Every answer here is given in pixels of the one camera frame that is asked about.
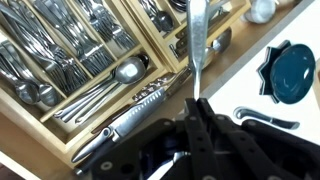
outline wooden drawer organizer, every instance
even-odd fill
[[[1,29],[2,35],[6,36],[7,39],[12,42],[23,59],[30,62],[28,63],[30,64],[29,67],[35,76],[40,77],[42,80],[52,84],[64,98],[61,103],[52,108],[46,107],[40,103],[34,106],[27,105],[16,96],[14,87],[8,85],[6,81],[0,80],[1,103],[2,106],[6,106],[6,109],[8,112],[10,112],[6,113],[6,115],[70,167],[75,165],[70,162],[71,156],[80,145],[82,145],[92,136],[90,133],[92,129],[98,126],[114,111],[121,108],[123,105],[132,103],[133,100],[131,97],[134,94],[136,94],[150,81],[153,81],[157,77],[167,72],[162,65],[163,63],[156,56],[156,53],[148,44],[142,32],[139,30],[134,20],[130,17],[130,14],[126,11],[122,3],[118,0],[108,0],[105,2],[106,3],[104,5],[107,8],[112,9],[112,13],[115,15],[117,20],[121,22],[121,25],[124,27],[124,29],[126,29],[126,31],[133,37],[137,45],[129,51],[123,51],[120,48],[115,47],[114,44],[105,43],[99,34],[91,27],[84,16],[82,16],[82,12],[79,9],[80,7],[75,4],[75,1],[68,0],[67,4],[72,7],[73,13],[83,24],[88,34],[98,43],[103,44],[103,47],[115,60],[110,67],[95,77],[90,75],[88,71],[85,71],[90,80],[71,95],[66,95],[59,90],[57,88],[58,86],[52,83],[53,81],[50,80],[46,73],[36,63],[34,63],[28,52],[25,51],[25,49],[9,35],[8,31],[6,31],[3,27]],[[55,42],[66,49],[66,51],[77,61],[77,63],[81,65],[80,61],[76,58],[76,54],[72,46],[65,41],[64,37],[59,32],[57,32],[45,19],[42,18],[42,16],[32,7],[31,1],[26,3],[40,19]],[[106,79],[109,76],[110,71],[121,62],[130,56],[134,56],[142,52],[146,53],[151,59],[145,77],[133,85],[122,85],[115,93],[113,93],[113,95],[111,95],[108,102],[87,122],[78,126],[75,125],[73,121],[64,123],[61,120],[52,117],[55,112],[65,107],[69,102],[85,92],[87,89]],[[100,97],[101,96],[98,96],[93,101],[97,101]]]
[[[138,0],[121,0],[126,5],[126,8],[135,18],[137,24],[145,32],[150,43],[158,49],[157,53],[163,59],[166,59],[167,67],[174,71],[180,71],[188,64],[188,56],[184,55],[176,58],[169,48],[170,44],[176,44],[178,39],[175,35],[187,26],[186,13],[176,11],[170,6],[168,0],[155,0],[160,10],[168,12],[174,21],[174,29],[167,33],[159,33],[154,26],[147,13],[144,11]],[[211,0],[210,4],[216,3],[218,0]],[[210,28],[208,32],[207,45],[209,46],[214,39],[216,39],[222,32],[224,32],[230,25],[236,21],[242,14],[244,14],[250,7],[249,0],[230,0],[229,3],[223,7],[230,13],[224,17],[215,27]]]

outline metal utensil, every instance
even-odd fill
[[[75,119],[75,115],[79,111],[84,112],[87,110],[88,107],[85,108],[86,105],[99,94],[104,92],[110,85],[118,82],[116,86],[119,87],[121,84],[130,84],[136,82],[144,76],[145,72],[146,68],[139,58],[128,58],[113,71],[111,78],[108,81],[105,81],[103,86],[73,101],[73,103],[68,105],[66,108],[58,111],[54,117],[59,118],[64,122]]]
[[[177,74],[168,72],[163,76],[157,78],[156,80],[150,82],[148,85],[144,86],[138,93],[136,93],[132,99],[134,101],[140,101],[141,99],[145,98],[152,92],[156,91],[160,87],[165,87],[170,84],[175,78]]]
[[[300,123],[296,121],[285,121],[278,118],[270,117],[259,113],[255,110],[249,109],[247,107],[237,107],[234,112],[234,116],[238,119],[242,119],[244,117],[253,117],[261,121],[268,122],[274,126],[278,126],[285,129],[295,130],[299,128]]]
[[[113,132],[112,137],[93,151],[87,159],[77,165],[75,173],[82,175],[87,172],[97,159],[119,143],[163,102],[164,93],[164,88],[158,89],[111,123],[108,128]]]
[[[107,99],[116,91],[122,84],[133,84],[144,77],[146,68],[142,61],[137,57],[130,57],[124,63],[120,64],[115,70],[114,79],[110,84],[117,83],[109,92],[107,92],[101,99],[96,102],[92,107],[82,109],[77,115],[73,117],[76,124],[82,124],[95,112],[97,112],[106,102]]]
[[[148,2],[150,4],[150,8],[152,8],[153,11],[155,11],[156,17],[160,21],[161,30],[164,32],[172,31],[174,23],[169,13],[167,13],[166,11],[160,11],[154,0],[148,0]]]
[[[42,26],[35,14],[27,7],[25,2],[21,0],[9,0],[8,4],[17,15],[25,20],[28,27],[33,29],[32,33],[28,31],[29,36],[20,36],[19,38],[28,38],[38,41],[36,43],[39,45],[41,44],[41,46],[38,46],[37,48],[32,47],[31,49],[35,50],[35,53],[41,54],[41,56],[55,60],[61,66],[65,77],[61,77],[60,79],[65,79],[66,81],[62,81],[60,84],[63,84],[61,88],[65,93],[70,94],[75,89],[78,89],[85,82],[87,82],[88,78],[84,71],[78,66],[77,63],[75,63],[73,58],[68,58],[64,49],[55,44],[46,29]]]
[[[21,80],[16,75],[11,74],[6,64],[5,58],[0,54],[0,73],[15,86],[18,97],[27,104],[35,104],[40,101],[38,87],[29,81]]]
[[[157,14],[154,11],[151,11],[151,6],[148,2],[148,0],[139,0],[139,3],[141,4],[144,11],[149,16],[150,20],[154,24],[154,26],[157,28],[159,32],[162,31],[161,22],[160,19],[157,17]]]
[[[194,77],[194,98],[196,100],[200,95],[201,71],[205,62],[208,6],[208,0],[187,1],[189,65]]]
[[[99,134],[97,134],[97,136],[91,138],[88,142],[82,145],[80,149],[78,149],[78,151],[72,156],[71,162],[76,163],[83,159],[111,136],[111,129],[108,127],[104,128]]]
[[[32,72],[26,67],[19,54],[9,41],[4,41],[1,43],[1,45],[0,53],[6,58],[8,63],[12,64],[12,67],[15,69],[17,74],[20,75],[21,78],[30,80],[39,87],[39,96],[45,105],[52,107],[61,101],[60,95],[50,84],[42,83],[36,77],[34,77]]]
[[[36,0],[33,5],[77,50],[80,62],[93,76],[113,63],[103,45],[90,38],[64,1]]]
[[[133,38],[115,22],[115,17],[103,6],[102,1],[78,0],[78,3],[89,17],[90,24],[105,41],[113,39],[120,48],[125,49],[135,46]]]

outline spoon bowl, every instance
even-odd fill
[[[40,96],[36,85],[27,81],[17,80],[15,81],[15,88],[18,97],[23,102],[33,105],[40,101]]]
[[[41,84],[39,86],[39,95],[43,104],[53,107],[60,102],[60,95],[49,84]]]

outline cutlery drawer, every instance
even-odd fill
[[[90,37],[96,42],[102,44],[103,48],[114,59],[114,62],[101,73],[96,76],[90,74],[90,72],[81,65],[80,60],[77,58],[73,47],[68,44],[68,41],[64,36],[59,33],[53,26],[48,23],[43,16],[33,8],[32,2],[26,2],[28,7],[34,12],[39,18],[48,33],[51,35],[53,40],[61,47],[65,48],[66,51],[76,60],[81,68],[88,76],[88,81],[80,88],[72,92],[71,94],[64,93],[63,90],[59,89],[59,86],[54,83],[54,79],[50,78],[48,74],[35,63],[33,56],[17,41],[17,39],[10,34],[8,29],[1,27],[1,34],[14,45],[16,50],[21,55],[22,59],[30,63],[30,71],[36,76],[40,77],[45,82],[53,85],[58,93],[62,96],[63,100],[55,105],[54,107],[48,107],[42,103],[35,105],[28,105],[22,102],[15,93],[15,89],[3,78],[0,79],[0,99],[2,106],[5,106],[9,114],[6,114],[13,122],[40,142],[44,147],[49,149],[64,163],[70,167],[76,164],[71,163],[71,157],[77,148],[82,145],[85,141],[92,137],[90,133],[96,126],[102,123],[108,118],[113,112],[121,108],[126,104],[131,104],[134,101],[132,97],[138,93],[145,85],[162,76],[167,72],[163,66],[163,62],[160,61],[153,48],[148,44],[143,33],[139,30],[134,20],[130,17],[130,14],[126,11],[125,7],[117,0],[108,1],[105,5],[108,9],[112,10],[112,13],[117,19],[117,22],[123,26],[123,28],[130,34],[135,41],[135,46],[130,49],[121,49],[116,43],[105,42],[104,39],[95,31],[95,29],[87,21],[80,7],[75,1],[67,1],[67,4],[71,7],[72,12],[75,14],[79,22],[84,26]],[[146,73],[143,78],[136,83],[131,85],[121,85],[112,95],[107,99],[107,102],[101,107],[96,113],[94,113],[85,123],[76,125],[74,120],[67,123],[60,119],[54,118],[53,115],[59,110],[64,109],[72,100],[79,97],[81,94],[86,92],[89,88],[101,83],[103,80],[110,76],[113,69],[123,63],[129,57],[136,56],[138,54],[146,54],[150,58],[150,62],[146,69]],[[114,87],[114,84],[107,88],[110,90]],[[96,103],[102,95],[97,96],[90,101],[86,106]]]
[[[143,28],[146,27],[143,27],[143,25],[141,25],[141,23],[137,21],[137,14],[142,13],[143,11],[135,11],[135,13],[133,13],[132,9],[134,9],[135,6],[130,7],[128,4],[131,2],[124,2],[125,1],[111,0],[106,3],[106,6],[108,6],[110,3],[114,4],[115,7],[111,8],[113,13],[116,15],[120,22],[122,22],[122,20],[120,20],[121,17],[125,19],[125,22],[128,26],[125,28],[128,28],[128,32],[132,33],[132,36],[134,36],[136,40],[139,41],[139,44],[135,48],[124,54],[121,54],[121,52],[115,52],[115,56],[118,56],[117,54],[121,55],[119,55],[119,57],[117,58],[118,60],[112,66],[110,66],[108,69],[106,69],[96,77],[91,76],[91,80],[88,81],[85,86],[78,89],[71,95],[66,95],[65,100],[58,104],[56,107],[43,110],[42,107],[26,105],[25,103],[21,102],[21,100],[19,100],[19,98],[15,95],[13,87],[10,86],[6,81],[0,79],[0,111],[2,112],[2,114],[8,117],[8,119],[6,119],[3,116],[0,116],[2,122],[1,125],[5,129],[5,131],[0,131],[0,136],[4,137],[1,138],[0,150],[10,158],[14,159],[17,164],[23,166],[32,174],[41,179],[78,179],[77,177],[74,177],[74,174],[72,172],[72,168],[76,164],[72,164],[70,159],[73,153],[84,142],[91,138],[91,130],[98,126],[105,118],[109,117],[112,112],[118,110],[125,104],[132,102],[130,98],[136,92],[138,92],[143,86],[147,85],[150,81],[156,79],[157,77],[160,77],[162,74],[168,71],[167,68],[170,67],[168,65],[168,62],[170,62],[169,60],[176,60],[166,60],[166,58],[161,55],[163,52],[159,51],[160,46],[155,46],[156,41],[153,41],[152,38],[150,38],[150,34],[148,35],[147,31],[143,31]],[[162,0],[158,0],[158,3],[167,4],[166,1]],[[167,5],[163,6],[163,9],[165,9],[165,7],[170,8],[170,6]],[[220,83],[216,82],[217,78],[221,76],[226,69],[228,69],[249,49],[254,49],[255,43],[259,41],[265,34],[267,34],[267,32],[269,32],[270,30],[275,30],[272,29],[273,26],[275,26],[279,22],[282,22],[282,18],[285,17],[291,10],[292,8],[290,7],[284,11],[279,12],[270,23],[264,25],[244,23],[239,19],[232,24],[230,23],[233,29],[233,38],[230,47],[225,53],[218,57],[215,64],[208,66],[208,68],[203,71],[202,90],[212,83]],[[302,12],[302,10],[303,8],[300,7],[300,9],[298,10],[299,13]],[[172,12],[176,13],[176,16],[180,15],[173,9]],[[79,14],[77,14],[77,16],[79,17],[79,19],[81,18],[81,21],[86,25],[87,29],[91,29],[91,36],[96,40],[99,40],[99,35],[96,34],[92,30],[92,28],[90,28],[90,26],[88,26],[89,24],[86,22],[86,19],[81,15],[79,16]],[[179,16],[177,19],[180,19],[182,24],[185,23],[184,14],[181,14],[181,16]],[[57,33],[49,25],[46,27],[51,30],[50,33],[55,35],[55,40],[60,41],[59,43],[61,43],[61,46],[65,45],[66,47],[68,47],[67,44],[63,42],[64,39],[59,36],[59,33]],[[20,50],[20,53],[22,53],[25,58],[29,57],[28,53],[26,53],[21,47]],[[146,52],[152,59],[152,63],[150,65],[151,67],[149,67],[148,74],[143,80],[134,85],[123,86],[122,89],[119,89],[119,91],[117,91],[111,101],[82,126],[76,127],[74,124],[64,124],[63,122],[57,121],[56,119],[52,118],[52,113],[62,107],[65,107],[65,105],[70,102],[71,99],[79,96],[90,86],[99,83],[103,78],[109,75],[111,69],[115,68],[127,57],[138,54],[139,52]],[[179,70],[179,67],[183,67],[183,65],[181,65],[180,63],[178,63],[178,65],[179,66],[176,66],[176,71]],[[37,73],[39,73],[40,76],[45,76],[45,73],[41,69],[38,69]],[[185,97],[192,96],[192,85],[192,81],[186,82],[183,85],[183,88],[181,88],[181,90],[179,90],[179,92],[177,92],[175,96],[164,102],[157,109],[157,111],[146,120],[146,124],[163,117],[175,117],[176,114],[178,114],[183,108]],[[19,127],[12,125],[11,121],[17,124]],[[135,132],[139,131],[141,128],[143,128],[143,126],[139,126],[137,129],[135,129]],[[10,168],[17,169],[15,164],[12,164]]]
[[[170,49],[170,45],[175,47],[178,42],[176,35],[187,26],[187,18],[185,12],[179,12],[170,5],[170,0],[155,0],[160,11],[166,11],[173,20],[173,30],[164,33],[159,32],[153,24],[139,0],[121,0],[128,11],[134,17],[141,30],[146,34],[149,42],[157,49],[159,56],[166,60],[165,66],[174,71],[180,71],[188,64],[188,55],[183,53],[176,57]],[[209,27],[207,45],[211,45],[222,32],[235,22],[242,14],[251,7],[249,0],[230,0],[223,5],[223,8],[229,11],[229,14],[222,18],[214,27]]]

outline white cup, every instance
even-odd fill
[[[276,12],[275,0],[251,0],[251,8],[241,17],[257,24],[269,22]]]

